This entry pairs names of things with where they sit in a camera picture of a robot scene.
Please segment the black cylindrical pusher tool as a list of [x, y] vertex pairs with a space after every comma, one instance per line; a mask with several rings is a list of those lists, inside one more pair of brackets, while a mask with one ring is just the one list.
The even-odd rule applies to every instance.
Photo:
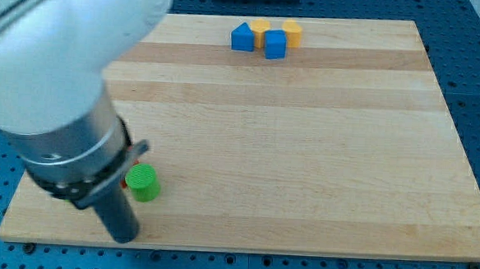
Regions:
[[140, 231], [135, 212], [119, 184], [106, 184], [92, 189], [91, 206], [117, 243], [131, 242]]

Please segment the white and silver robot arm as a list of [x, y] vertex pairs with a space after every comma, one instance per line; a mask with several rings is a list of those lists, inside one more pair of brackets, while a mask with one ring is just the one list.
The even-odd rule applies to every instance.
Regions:
[[172, 2], [0, 0], [0, 130], [40, 188], [93, 207], [118, 243], [139, 232], [121, 182], [148, 143], [131, 139], [103, 71]]

